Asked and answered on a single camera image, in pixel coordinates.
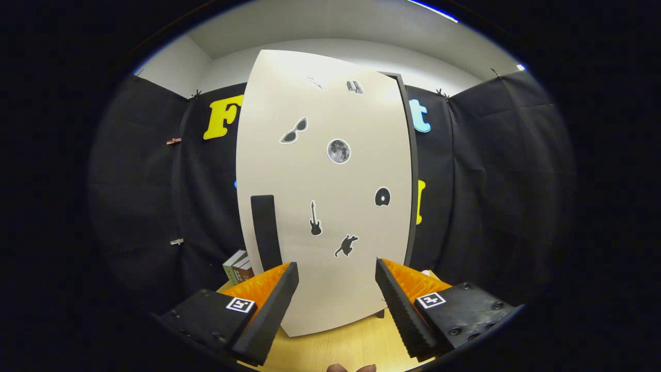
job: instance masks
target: guitar sticker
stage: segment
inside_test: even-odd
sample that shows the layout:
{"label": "guitar sticker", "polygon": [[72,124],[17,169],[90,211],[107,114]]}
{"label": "guitar sticker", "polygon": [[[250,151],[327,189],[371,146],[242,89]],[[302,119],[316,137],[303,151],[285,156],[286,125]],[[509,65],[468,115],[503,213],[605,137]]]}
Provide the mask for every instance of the guitar sticker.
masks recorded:
{"label": "guitar sticker", "polygon": [[315,216],[315,201],[312,201],[312,218],[310,219],[310,234],[314,236],[321,235],[324,230],[321,228],[321,220]]}
{"label": "guitar sticker", "polygon": [[305,132],[306,129],[307,118],[303,116],[300,118],[300,120],[298,120],[296,126],[280,139],[280,143],[284,145],[293,144],[298,139],[297,132]]}
{"label": "guitar sticker", "polygon": [[342,251],[346,257],[349,257],[351,251],[354,250],[354,248],[351,246],[351,243],[355,242],[356,240],[358,240],[357,236],[352,235],[351,238],[349,238],[349,235],[347,235],[340,244],[340,249],[335,251],[335,257],[338,257],[337,255],[340,253],[340,251]]}
{"label": "guitar sticker", "polygon": [[382,187],[376,191],[374,195],[374,203],[377,207],[385,205],[386,207],[390,204],[390,190],[387,187]]}

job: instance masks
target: white wall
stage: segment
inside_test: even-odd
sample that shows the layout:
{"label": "white wall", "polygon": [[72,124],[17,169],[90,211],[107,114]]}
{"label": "white wall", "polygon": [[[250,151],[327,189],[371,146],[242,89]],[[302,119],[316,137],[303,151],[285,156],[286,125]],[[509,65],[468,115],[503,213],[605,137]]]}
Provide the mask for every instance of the white wall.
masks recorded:
{"label": "white wall", "polygon": [[144,69],[140,77],[189,98],[210,64],[211,58],[191,38],[182,36],[138,67],[134,75]]}
{"label": "white wall", "polygon": [[338,58],[376,71],[402,75],[404,83],[415,87],[455,95],[482,80],[433,57],[378,42],[316,38],[277,42],[241,50],[211,62],[195,88],[202,92],[248,81],[254,61],[262,49],[292,50]]}

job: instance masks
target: black fabric backdrop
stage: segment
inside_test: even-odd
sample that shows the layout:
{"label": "black fabric backdrop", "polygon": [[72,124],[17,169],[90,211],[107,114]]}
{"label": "black fabric backdrop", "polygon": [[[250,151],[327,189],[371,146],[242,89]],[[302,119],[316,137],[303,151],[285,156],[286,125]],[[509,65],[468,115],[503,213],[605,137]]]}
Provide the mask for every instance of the black fabric backdrop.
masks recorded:
{"label": "black fabric backdrop", "polygon": [[[176,132],[186,101],[146,81],[127,82],[101,126],[92,158],[95,222],[105,256],[150,310],[164,311],[200,288],[220,287],[227,280],[222,263],[245,249],[233,186],[241,109],[225,124],[225,136],[202,138],[209,105],[243,94],[245,86],[201,94],[182,142],[172,146],[165,141]],[[526,71],[449,100],[416,87],[407,92],[427,108],[424,120],[432,125],[427,133],[416,132],[418,178],[426,187],[410,266],[432,269],[450,284],[472,281],[513,305],[528,301],[551,279],[573,202],[572,151],[552,100]],[[126,146],[108,134],[111,126],[130,134],[122,140],[139,148],[134,156],[118,156]],[[180,183],[172,188],[174,146],[180,146]],[[109,170],[121,167],[135,174]],[[138,169],[161,175],[158,187]],[[157,189],[151,203],[140,202]],[[168,194],[173,190],[178,195]],[[173,197],[180,200],[181,226],[174,222]],[[181,246],[169,244],[179,237]]]}
{"label": "black fabric backdrop", "polygon": [[173,137],[186,99],[127,79],[98,127],[89,202],[101,252],[136,301],[165,311],[182,298],[183,246],[172,203]]}
{"label": "black fabric backdrop", "polygon": [[551,279],[569,233],[576,187],[566,126],[526,71],[449,99],[452,217],[436,274],[472,281],[518,305]]}

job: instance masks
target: white board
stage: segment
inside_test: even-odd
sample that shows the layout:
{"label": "white board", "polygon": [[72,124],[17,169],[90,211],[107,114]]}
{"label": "white board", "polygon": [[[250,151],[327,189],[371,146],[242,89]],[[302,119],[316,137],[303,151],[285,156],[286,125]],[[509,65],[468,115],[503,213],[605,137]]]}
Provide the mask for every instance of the white board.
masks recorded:
{"label": "white board", "polygon": [[[305,130],[296,131],[303,119]],[[292,131],[295,140],[287,136]],[[342,146],[329,154],[335,140],[347,145],[348,159]],[[384,309],[375,261],[404,262],[412,218],[411,151],[397,81],[334,58],[262,50],[241,107],[237,195],[255,275],[263,268],[251,196],[274,196],[282,262],[296,261],[299,270],[282,321],[289,336]],[[347,236],[358,238],[345,242],[350,252],[340,249]]]}

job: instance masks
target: yellow letter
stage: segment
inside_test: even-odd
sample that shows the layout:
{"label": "yellow letter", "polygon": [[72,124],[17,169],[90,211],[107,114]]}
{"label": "yellow letter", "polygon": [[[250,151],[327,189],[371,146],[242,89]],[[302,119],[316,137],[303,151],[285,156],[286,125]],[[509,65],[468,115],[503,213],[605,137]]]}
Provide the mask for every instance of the yellow letter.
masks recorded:
{"label": "yellow letter", "polygon": [[225,136],[227,134],[227,128],[223,126],[225,120],[227,120],[228,124],[232,124],[234,119],[237,118],[237,108],[234,105],[241,106],[242,104],[243,95],[212,102],[211,105],[209,105],[209,107],[211,107],[209,128],[202,137],[205,140],[209,140],[211,138]]}
{"label": "yellow letter", "polygon": [[420,198],[422,196],[422,190],[424,190],[425,183],[423,180],[418,180],[418,218],[416,219],[415,224],[420,224],[422,222],[422,216],[420,216]]}

